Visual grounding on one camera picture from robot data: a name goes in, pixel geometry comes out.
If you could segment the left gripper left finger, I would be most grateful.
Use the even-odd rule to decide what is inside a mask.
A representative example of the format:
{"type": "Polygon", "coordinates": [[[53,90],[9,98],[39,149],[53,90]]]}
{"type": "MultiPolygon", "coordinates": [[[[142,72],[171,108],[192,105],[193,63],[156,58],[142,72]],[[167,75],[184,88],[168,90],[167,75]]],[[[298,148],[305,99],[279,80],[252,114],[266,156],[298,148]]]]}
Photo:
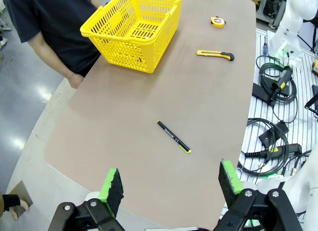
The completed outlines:
{"type": "Polygon", "coordinates": [[[116,220],[124,189],[117,168],[110,169],[97,198],[83,201],[76,206],[71,202],[60,203],[54,213],[50,231],[123,231],[116,220]]]}

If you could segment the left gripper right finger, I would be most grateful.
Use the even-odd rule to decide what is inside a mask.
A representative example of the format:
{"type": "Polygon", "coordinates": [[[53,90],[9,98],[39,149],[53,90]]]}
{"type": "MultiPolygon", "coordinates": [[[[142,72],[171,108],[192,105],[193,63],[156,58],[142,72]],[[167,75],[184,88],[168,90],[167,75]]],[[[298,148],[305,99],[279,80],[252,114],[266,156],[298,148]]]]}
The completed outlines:
{"type": "Polygon", "coordinates": [[[264,231],[302,230],[283,189],[275,188],[263,194],[243,188],[229,160],[220,162],[218,180],[228,211],[218,221],[215,231],[243,231],[248,220],[257,220],[264,231]]]}

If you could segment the bystander's hand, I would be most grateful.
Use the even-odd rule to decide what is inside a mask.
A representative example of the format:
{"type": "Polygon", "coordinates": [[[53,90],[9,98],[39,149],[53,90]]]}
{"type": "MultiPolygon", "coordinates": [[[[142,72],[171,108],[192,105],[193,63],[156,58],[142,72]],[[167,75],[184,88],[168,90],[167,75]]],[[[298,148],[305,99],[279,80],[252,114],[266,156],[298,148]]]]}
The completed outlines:
{"type": "Polygon", "coordinates": [[[22,210],[23,211],[29,211],[28,204],[24,200],[20,199],[19,201],[20,201],[20,205],[11,207],[9,209],[9,212],[10,212],[11,216],[13,217],[14,221],[18,220],[18,214],[17,214],[16,210],[18,210],[18,211],[22,211],[22,210]]]}

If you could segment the person's right hand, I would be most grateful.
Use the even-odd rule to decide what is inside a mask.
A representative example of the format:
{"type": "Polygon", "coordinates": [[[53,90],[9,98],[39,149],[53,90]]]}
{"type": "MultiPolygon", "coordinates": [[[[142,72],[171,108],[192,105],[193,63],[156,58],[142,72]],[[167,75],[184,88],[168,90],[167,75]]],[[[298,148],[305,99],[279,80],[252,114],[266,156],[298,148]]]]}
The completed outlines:
{"type": "Polygon", "coordinates": [[[82,81],[84,80],[84,77],[75,73],[72,73],[67,77],[67,80],[70,84],[70,86],[74,89],[78,89],[82,81]]]}

